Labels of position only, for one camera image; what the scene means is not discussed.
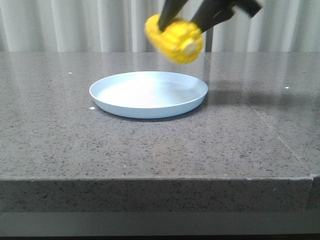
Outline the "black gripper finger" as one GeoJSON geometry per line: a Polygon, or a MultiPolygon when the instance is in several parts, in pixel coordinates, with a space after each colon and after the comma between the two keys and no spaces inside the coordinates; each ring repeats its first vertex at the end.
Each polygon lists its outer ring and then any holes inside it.
{"type": "Polygon", "coordinates": [[[158,20],[158,28],[163,32],[181,11],[187,0],[166,0],[158,20]]]}
{"type": "Polygon", "coordinates": [[[215,25],[229,20],[235,14],[234,5],[232,0],[204,0],[191,22],[204,33],[215,25]]]}

